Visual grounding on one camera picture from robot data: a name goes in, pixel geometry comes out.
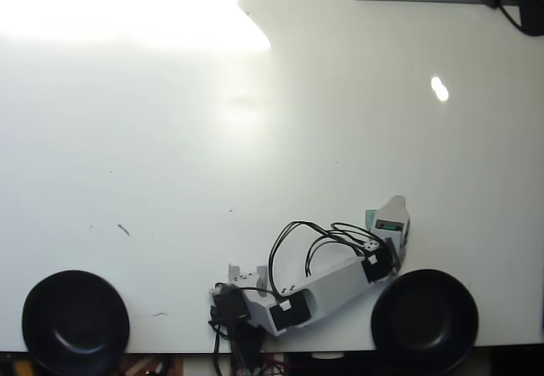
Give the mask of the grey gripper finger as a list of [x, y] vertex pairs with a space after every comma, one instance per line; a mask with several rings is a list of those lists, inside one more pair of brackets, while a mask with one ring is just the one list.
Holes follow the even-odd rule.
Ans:
[[409, 219], [405, 198], [403, 196], [392, 197], [375, 212], [375, 219]]

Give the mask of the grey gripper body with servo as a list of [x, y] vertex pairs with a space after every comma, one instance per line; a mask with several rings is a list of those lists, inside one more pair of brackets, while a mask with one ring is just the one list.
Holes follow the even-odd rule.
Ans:
[[408, 243], [408, 233], [411, 219], [383, 219], [375, 218], [371, 232], [383, 240], [390, 238], [395, 248], [405, 248]]

